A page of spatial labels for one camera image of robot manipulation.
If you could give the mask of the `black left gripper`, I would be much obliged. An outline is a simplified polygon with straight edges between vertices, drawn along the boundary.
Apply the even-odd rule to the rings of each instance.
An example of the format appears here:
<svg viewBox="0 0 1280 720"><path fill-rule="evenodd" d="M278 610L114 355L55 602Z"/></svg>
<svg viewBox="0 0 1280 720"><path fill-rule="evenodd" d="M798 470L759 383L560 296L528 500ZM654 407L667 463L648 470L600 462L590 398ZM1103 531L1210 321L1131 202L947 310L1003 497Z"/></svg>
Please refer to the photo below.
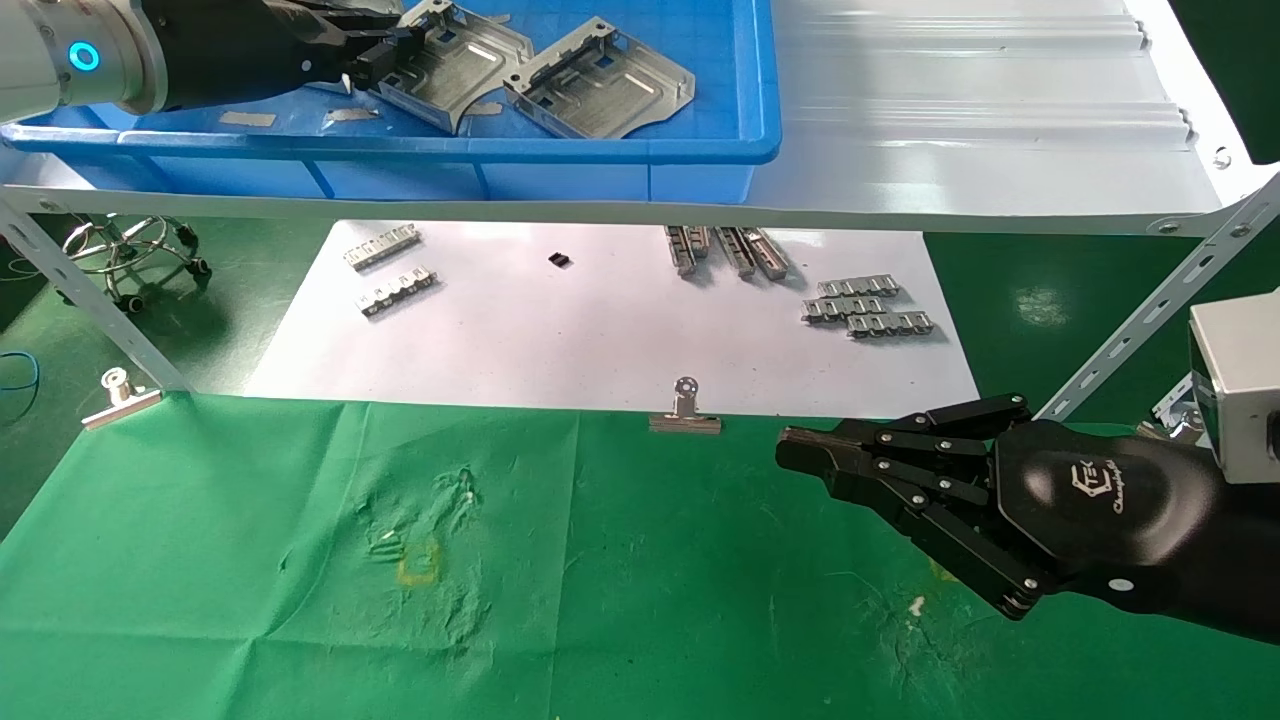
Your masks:
<svg viewBox="0 0 1280 720"><path fill-rule="evenodd" d="M160 109L264 100L344 70L353 88L374 88L396 69L398 47L422 46L404 10L403 1L146 1L166 72Z"/></svg>

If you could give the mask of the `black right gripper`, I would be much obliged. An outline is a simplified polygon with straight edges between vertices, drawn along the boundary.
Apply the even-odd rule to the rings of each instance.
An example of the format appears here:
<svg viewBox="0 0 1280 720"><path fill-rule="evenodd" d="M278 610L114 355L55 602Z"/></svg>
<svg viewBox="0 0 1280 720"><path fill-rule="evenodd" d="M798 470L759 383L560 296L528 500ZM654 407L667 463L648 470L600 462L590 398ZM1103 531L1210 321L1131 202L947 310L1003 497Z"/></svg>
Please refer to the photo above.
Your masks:
<svg viewBox="0 0 1280 720"><path fill-rule="evenodd" d="M1229 483L1208 448L1032 418L1023 396L997 395L892 421L786 427L774 460L872 510L1010 620L1055 579L1125 612L1277 642L1275 484ZM1053 579L996 543L982 489L977 501L954 493L987 482L991 447L998 510Z"/></svg>

